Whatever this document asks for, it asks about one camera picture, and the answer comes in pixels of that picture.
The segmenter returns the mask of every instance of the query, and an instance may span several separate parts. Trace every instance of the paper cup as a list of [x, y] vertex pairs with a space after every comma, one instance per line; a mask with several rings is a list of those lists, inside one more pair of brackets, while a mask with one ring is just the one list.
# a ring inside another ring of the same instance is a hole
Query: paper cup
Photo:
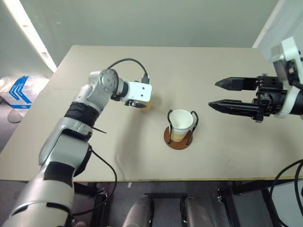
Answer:
[[175, 142], [182, 141], [194, 122], [193, 116], [186, 110], [174, 110], [169, 119], [172, 124], [171, 139]]

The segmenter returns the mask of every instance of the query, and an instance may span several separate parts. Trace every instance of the tabletop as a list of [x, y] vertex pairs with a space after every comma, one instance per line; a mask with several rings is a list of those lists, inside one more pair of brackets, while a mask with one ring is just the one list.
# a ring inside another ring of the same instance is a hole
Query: tabletop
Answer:
[[[117, 171], [119, 181], [272, 179], [303, 158], [303, 122], [299, 116], [248, 117], [223, 114], [208, 102], [251, 102], [254, 91], [227, 91], [215, 82], [228, 77], [275, 76], [257, 49], [73, 46], [0, 153], [0, 179], [27, 181], [38, 173], [38, 154], [64, 116], [91, 71], [121, 58], [139, 60], [150, 75], [153, 108], [146, 113], [109, 101], [96, 121], [89, 143]], [[133, 62], [114, 67], [121, 78], [140, 80]], [[195, 110], [199, 124], [191, 145], [168, 147], [163, 139], [170, 109]], [[289, 170], [285, 177], [293, 177]], [[94, 155], [75, 181], [113, 181], [107, 165]]]

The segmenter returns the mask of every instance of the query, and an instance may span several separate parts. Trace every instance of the plastic bag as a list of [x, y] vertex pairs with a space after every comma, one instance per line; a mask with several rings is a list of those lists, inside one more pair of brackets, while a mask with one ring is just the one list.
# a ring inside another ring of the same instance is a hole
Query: plastic bag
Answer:
[[24, 117], [49, 79], [45, 76], [3, 77], [0, 96]]

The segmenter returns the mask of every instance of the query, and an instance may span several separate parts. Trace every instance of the gray floor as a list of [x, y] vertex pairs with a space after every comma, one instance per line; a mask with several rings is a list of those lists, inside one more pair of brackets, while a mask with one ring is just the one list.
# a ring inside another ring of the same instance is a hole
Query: gray floor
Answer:
[[[18, 124], [7, 121], [11, 108], [0, 104], [0, 151], [11, 137]], [[133, 203], [147, 192], [186, 192], [197, 199], [208, 210], [216, 227], [229, 227], [224, 205], [216, 198], [216, 189], [227, 182], [136, 182], [131, 187], [128, 183], [118, 183], [113, 199], [107, 205], [109, 209], [108, 226], [120, 227]], [[18, 195], [26, 184], [16, 181], [0, 181], [0, 226], [8, 217]], [[112, 183], [98, 184], [110, 191]], [[244, 227], [272, 227], [267, 208], [259, 192], [234, 196], [241, 225]], [[90, 209], [94, 199], [76, 195], [74, 212]], [[78, 220], [90, 223], [91, 214], [79, 216]], [[154, 227], [181, 227], [179, 200], [155, 200]]]

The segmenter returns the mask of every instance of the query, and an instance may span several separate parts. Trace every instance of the black cable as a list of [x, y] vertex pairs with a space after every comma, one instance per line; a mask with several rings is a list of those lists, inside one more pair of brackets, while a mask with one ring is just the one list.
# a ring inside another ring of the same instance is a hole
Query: black cable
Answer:
[[92, 152], [95, 156], [97, 156], [101, 161], [103, 161], [106, 165], [108, 165], [109, 168], [111, 168], [111, 170], [113, 171], [113, 173], [114, 173], [114, 175], [115, 175], [115, 185], [114, 185], [113, 190], [112, 190], [111, 193], [109, 194], [109, 196], [107, 196], [107, 198], [106, 198], [102, 203], [100, 203], [99, 205], [93, 207], [92, 209], [89, 209], [89, 210], [86, 210], [86, 211], [82, 211], [82, 212], [78, 212], [78, 213], [74, 213], [74, 214], [72, 214], [73, 217], [79, 216], [79, 215], [83, 215], [83, 214], [87, 214], [87, 213], [90, 213], [90, 212], [92, 212], [93, 210], [95, 210], [95, 209], [101, 207], [101, 206], [102, 206], [104, 203], [106, 203], [106, 202], [109, 200], [109, 198], [114, 194], [114, 191], [115, 191], [116, 186], [117, 186], [117, 174], [116, 174], [114, 168], [113, 168], [107, 161], [105, 161], [103, 158], [101, 158], [93, 149], [91, 149], [91, 152]]
[[95, 127], [92, 127], [92, 129], [94, 129], [94, 130], [96, 130], [96, 131], [99, 131], [99, 132], [102, 132], [102, 133], [105, 133], [105, 134], [107, 134], [107, 132], [105, 132], [105, 131], [102, 131], [102, 130], [100, 130], [100, 129], [97, 129], [97, 128], [95, 128]]
[[[301, 159], [301, 160], [299, 160], [299, 161], [296, 161], [296, 162], [290, 164], [289, 166], [287, 166], [287, 167], [285, 167], [284, 169], [282, 169], [282, 170], [278, 173], [278, 175], [275, 177], [275, 179], [274, 179], [274, 181], [273, 181], [273, 183], [272, 183], [272, 185], [271, 185], [271, 187], [270, 187], [270, 191], [269, 191], [269, 196], [270, 196], [270, 198], [271, 198], [270, 203], [271, 203], [272, 206], [274, 206], [274, 202], [273, 202], [273, 200], [272, 200], [274, 187], [275, 187], [276, 183], [278, 182], [280, 176], [281, 176], [286, 170], [290, 169], [291, 167], [293, 167], [293, 166], [295, 166], [295, 165], [297, 165], [297, 164], [299, 164], [299, 163], [301, 163], [301, 162], [303, 162], [303, 159]], [[278, 216], [278, 214], [276, 214], [276, 219], [280, 222], [281, 225], [283, 225], [283, 226], [285, 226], [285, 227], [289, 227], [287, 224], [285, 224], [285, 223], [280, 219], [280, 217]]]
[[299, 180], [299, 173], [302, 169], [303, 166], [303, 161], [300, 163], [300, 165], [297, 168], [297, 171], [295, 172], [295, 176], [294, 176], [294, 191], [295, 191], [295, 196], [297, 198], [297, 202], [298, 202], [298, 206], [300, 208], [302, 217], [303, 217], [303, 207], [302, 207], [302, 203], [300, 200], [300, 194], [299, 194], [299, 189], [298, 189], [298, 180]]
[[294, 81], [294, 82], [293, 82], [293, 85], [294, 85], [296, 88], [298, 88], [298, 89], [300, 89], [301, 91], [303, 91], [303, 84], [301, 84], [299, 81]]
[[147, 75], [147, 71], [146, 71], [146, 69], [144, 68], [144, 66], [143, 66], [139, 61], [137, 61], [136, 59], [133, 59], [133, 58], [123, 58], [123, 59], [120, 59], [120, 60], [114, 62], [113, 64], [111, 64], [110, 66], [108, 66], [107, 69], [110, 69], [111, 67], [114, 67], [115, 65], [117, 65], [118, 63], [123, 62], [123, 61], [134, 61], [134, 62], [136, 62], [138, 65], [141, 66], [141, 68], [142, 68], [143, 71], [144, 71], [144, 74]]

